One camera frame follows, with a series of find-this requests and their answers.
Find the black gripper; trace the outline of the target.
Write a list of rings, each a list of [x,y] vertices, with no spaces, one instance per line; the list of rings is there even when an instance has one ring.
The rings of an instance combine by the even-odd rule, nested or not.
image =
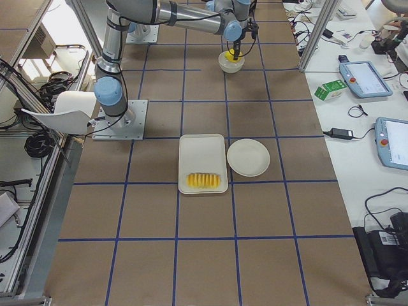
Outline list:
[[[233,54],[233,60],[238,61],[240,58],[240,46],[241,42],[246,34],[250,32],[251,30],[248,27],[244,27],[238,31],[238,33],[233,37],[232,42],[233,42],[233,48],[231,49],[228,41],[226,41],[226,47],[229,53]]]

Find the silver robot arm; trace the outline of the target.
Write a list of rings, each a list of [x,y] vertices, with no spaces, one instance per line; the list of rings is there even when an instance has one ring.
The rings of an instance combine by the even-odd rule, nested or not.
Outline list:
[[[120,64],[129,34],[143,39],[154,26],[175,26],[240,41],[249,21],[250,1],[209,1],[204,9],[175,1],[107,1],[108,14],[101,56],[96,63],[94,93],[105,115],[128,110]]]
[[[134,37],[144,37],[150,33],[150,26],[131,22],[127,33]]]

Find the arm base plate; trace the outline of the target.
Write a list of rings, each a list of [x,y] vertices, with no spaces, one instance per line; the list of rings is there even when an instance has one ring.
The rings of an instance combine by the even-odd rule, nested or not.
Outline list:
[[[130,34],[127,34],[126,43],[127,44],[149,44],[156,43],[159,32],[158,25],[150,25],[150,33],[144,37],[134,37]]]
[[[96,141],[143,140],[147,108],[147,100],[130,99],[127,112],[120,121],[116,122],[117,119],[106,116],[105,111],[100,107],[98,117],[104,117],[104,119],[97,120],[93,125],[96,132],[91,134],[92,139]]]

